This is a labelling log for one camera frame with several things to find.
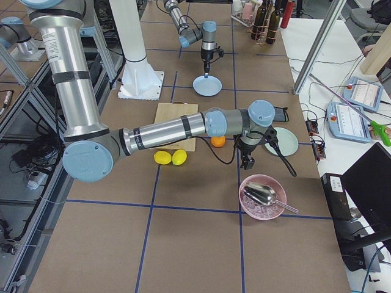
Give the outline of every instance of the white mounting base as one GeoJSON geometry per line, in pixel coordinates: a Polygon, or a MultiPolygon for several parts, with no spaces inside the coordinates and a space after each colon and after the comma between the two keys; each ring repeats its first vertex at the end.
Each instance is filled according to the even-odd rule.
{"type": "Polygon", "coordinates": [[[18,48],[15,48],[11,52],[11,56],[15,61],[26,61],[26,62],[38,62],[42,59],[42,56],[46,54],[45,50],[38,50],[31,55],[23,55],[19,52],[18,48]]]}
{"type": "Polygon", "coordinates": [[[139,67],[138,64],[133,65],[127,62],[118,97],[121,99],[158,100],[163,79],[164,72],[154,71],[148,63],[139,67]]]}

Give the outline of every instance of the metal scoop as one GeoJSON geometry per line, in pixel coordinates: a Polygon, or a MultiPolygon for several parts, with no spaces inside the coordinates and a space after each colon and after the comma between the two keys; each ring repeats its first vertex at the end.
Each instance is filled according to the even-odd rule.
{"type": "Polygon", "coordinates": [[[295,209],[292,206],[289,206],[278,199],[276,199],[277,195],[273,188],[261,185],[254,182],[249,182],[246,186],[244,186],[243,193],[249,197],[254,202],[261,204],[263,206],[271,206],[272,204],[277,204],[284,209],[287,209],[295,214],[299,213],[298,209],[295,209]]]}

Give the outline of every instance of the pink bowl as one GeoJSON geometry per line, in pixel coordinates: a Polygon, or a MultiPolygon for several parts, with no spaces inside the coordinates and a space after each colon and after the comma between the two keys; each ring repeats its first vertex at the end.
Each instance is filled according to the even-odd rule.
{"type": "Polygon", "coordinates": [[[244,186],[249,182],[259,183],[273,188],[274,191],[276,191],[277,199],[283,203],[287,203],[287,195],[277,180],[267,175],[251,175],[243,180],[239,187],[240,205],[246,214],[257,220],[271,220],[281,215],[284,208],[281,208],[279,205],[272,204],[271,206],[262,206],[243,194],[244,186]]]}

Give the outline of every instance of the black box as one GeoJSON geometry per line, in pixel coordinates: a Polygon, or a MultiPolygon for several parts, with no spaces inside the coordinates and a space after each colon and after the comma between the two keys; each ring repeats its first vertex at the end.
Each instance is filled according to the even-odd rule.
{"type": "Polygon", "coordinates": [[[341,175],[325,173],[322,177],[323,190],[327,205],[333,219],[349,221],[350,214],[348,199],[341,183],[341,175]]]}

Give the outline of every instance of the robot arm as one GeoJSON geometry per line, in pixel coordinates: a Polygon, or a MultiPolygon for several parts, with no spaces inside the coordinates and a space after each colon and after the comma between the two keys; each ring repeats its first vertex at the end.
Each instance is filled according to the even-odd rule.
{"type": "Polygon", "coordinates": [[[79,30],[85,5],[78,0],[22,0],[31,23],[45,44],[53,81],[67,122],[67,145],[62,162],[70,176],[86,182],[104,178],[121,158],[137,150],[156,147],[207,133],[240,137],[242,167],[251,168],[251,151],[262,144],[274,118],[274,108],[255,101],[248,109],[210,109],[171,121],[110,131],[98,113],[79,30]]]}
{"type": "Polygon", "coordinates": [[[19,18],[3,18],[0,20],[0,44],[9,49],[15,43],[22,55],[28,56],[38,51],[39,43],[31,37],[19,18]]]}
{"type": "Polygon", "coordinates": [[[207,78],[214,53],[218,53],[219,57],[223,57],[224,55],[224,50],[217,47],[215,42],[216,23],[214,21],[205,21],[201,29],[198,26],[195,29],[190,29],[189,24],[186,22],[186,15],[182,15],[177,0],[165,0],[164,6],[177,28],[178,34],[180,35],[179,42],[182,48],[187,48],[202,39],[201,59],[203,61],[204,75],[207,78]]]}

